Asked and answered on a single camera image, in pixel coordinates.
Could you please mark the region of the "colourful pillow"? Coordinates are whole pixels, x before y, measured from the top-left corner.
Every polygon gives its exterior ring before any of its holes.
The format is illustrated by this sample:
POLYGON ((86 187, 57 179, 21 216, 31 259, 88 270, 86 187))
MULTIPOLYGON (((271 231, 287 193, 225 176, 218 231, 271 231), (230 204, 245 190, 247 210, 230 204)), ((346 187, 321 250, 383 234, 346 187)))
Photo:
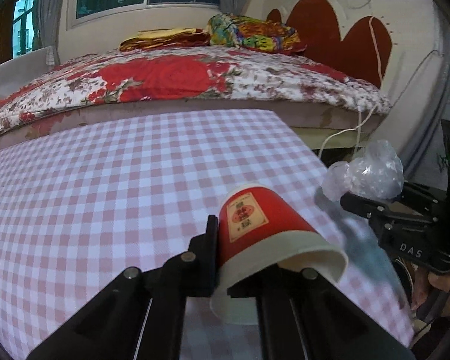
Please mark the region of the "colourful pillow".
POLYGON ((249 16, 217 14, 209 19, 206 31, 213 46, 286 55, 303 52, 306 48, 296 29, 280 22, 249 16))

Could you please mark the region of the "white sheet covered furniture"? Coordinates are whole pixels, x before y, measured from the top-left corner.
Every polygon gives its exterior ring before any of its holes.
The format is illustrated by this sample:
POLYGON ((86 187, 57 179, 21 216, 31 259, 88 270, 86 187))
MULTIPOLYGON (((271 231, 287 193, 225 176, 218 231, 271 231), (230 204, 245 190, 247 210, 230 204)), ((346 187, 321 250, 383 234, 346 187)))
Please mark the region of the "white sheet covered furniture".
POLYGON ((0 99, 15 93, 54 66, 54 49, 50 46, 1 63, 0 99))

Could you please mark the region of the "grey left curtain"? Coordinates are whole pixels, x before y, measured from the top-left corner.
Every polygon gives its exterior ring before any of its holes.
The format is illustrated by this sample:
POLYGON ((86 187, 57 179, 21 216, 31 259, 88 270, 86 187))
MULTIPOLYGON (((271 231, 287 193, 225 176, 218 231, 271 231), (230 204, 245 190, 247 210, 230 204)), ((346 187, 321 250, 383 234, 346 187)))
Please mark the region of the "grey left curtain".
POLYGON ((58 33, 63 0, 38 0, 38 30, 43 48, 48 50, 48 59, 60 62, 58 55, 58 33))

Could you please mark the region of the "yellow folded blanket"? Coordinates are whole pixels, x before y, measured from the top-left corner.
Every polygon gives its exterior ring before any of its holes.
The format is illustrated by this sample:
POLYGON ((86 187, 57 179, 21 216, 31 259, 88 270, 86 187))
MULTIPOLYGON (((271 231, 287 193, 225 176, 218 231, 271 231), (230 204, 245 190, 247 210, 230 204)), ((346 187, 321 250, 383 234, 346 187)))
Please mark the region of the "yellow folded blanket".
POLYGON ((201 47, 209 44, 210 35, 201 28, 169 28, 141 30, 124 40, 119 49, 150 50, 160 47, 201 47))

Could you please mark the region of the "pink checkered tablecloth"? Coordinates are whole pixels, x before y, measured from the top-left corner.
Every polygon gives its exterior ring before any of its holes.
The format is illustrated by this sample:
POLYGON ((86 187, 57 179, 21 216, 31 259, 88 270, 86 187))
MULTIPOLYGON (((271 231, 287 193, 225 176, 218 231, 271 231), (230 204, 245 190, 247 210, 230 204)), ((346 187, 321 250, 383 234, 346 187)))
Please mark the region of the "pink checkered tablecloth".
POLYGON ((349 265, 340 290, 403 345, 396 273, 367 223, 321 193, 326 166, 273 112, 197 111, 77 127, 0 150, 0 342, 24 359, 126 267, 186 250, 246 184, 280 195, 349 265))

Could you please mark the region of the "red paper cup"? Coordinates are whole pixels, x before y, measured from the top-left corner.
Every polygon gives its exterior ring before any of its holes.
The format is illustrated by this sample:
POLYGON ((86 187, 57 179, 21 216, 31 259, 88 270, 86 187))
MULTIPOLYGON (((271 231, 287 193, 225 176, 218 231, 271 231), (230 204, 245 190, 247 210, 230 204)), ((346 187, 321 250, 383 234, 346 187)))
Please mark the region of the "red paper cup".
POLYGON ((333 284, 348 264, 345 251, 326 241, 274 190, 260 184, 245 184, 226 196, 218 214, 218 239, 218 287, 209 304, 225 323, 257 324, 254 298, 233 298, 227 290, 273 264, 291 272, 310 267, 333 284))

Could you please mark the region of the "clear plastic bag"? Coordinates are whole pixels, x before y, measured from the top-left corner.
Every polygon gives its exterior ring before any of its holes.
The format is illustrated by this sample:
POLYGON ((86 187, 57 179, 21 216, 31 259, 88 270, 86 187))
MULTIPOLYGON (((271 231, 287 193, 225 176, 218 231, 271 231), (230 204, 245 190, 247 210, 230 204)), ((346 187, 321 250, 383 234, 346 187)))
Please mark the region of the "clear plastic bag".
POLYGON ((404 186, 403 166, 386 140, 372 141, 350 162, 332 164, 322 182, 322 192, 332 202, 346 193, 370 200, 392 200, 404 186))

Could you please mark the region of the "red heart headboard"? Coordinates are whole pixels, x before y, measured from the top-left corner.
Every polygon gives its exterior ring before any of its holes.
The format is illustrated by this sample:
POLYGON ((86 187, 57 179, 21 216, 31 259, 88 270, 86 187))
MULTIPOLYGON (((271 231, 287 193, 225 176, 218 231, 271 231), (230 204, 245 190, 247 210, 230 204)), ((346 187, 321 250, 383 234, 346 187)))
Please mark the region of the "red heart headboard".
POLYGON ((297 30, 305 43, 305 57, 377 88, 382 86, 393 43, 376 17, 362 17, 341 35, 328 0, 299 0, 284 23, 297 30))

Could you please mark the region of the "floral red bed quilt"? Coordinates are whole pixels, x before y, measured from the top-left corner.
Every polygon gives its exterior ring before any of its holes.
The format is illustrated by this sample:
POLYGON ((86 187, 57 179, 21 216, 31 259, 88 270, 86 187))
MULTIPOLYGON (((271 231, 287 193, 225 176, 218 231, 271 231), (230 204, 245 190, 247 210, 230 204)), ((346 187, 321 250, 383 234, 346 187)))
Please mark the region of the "floral red bed quilt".
POLYGON ((301 56, 225 46, 84 55, 0 100, 0 136, 48 116, 102 104, 174 100, 286 101, 386 115, 373 84, 301 56))

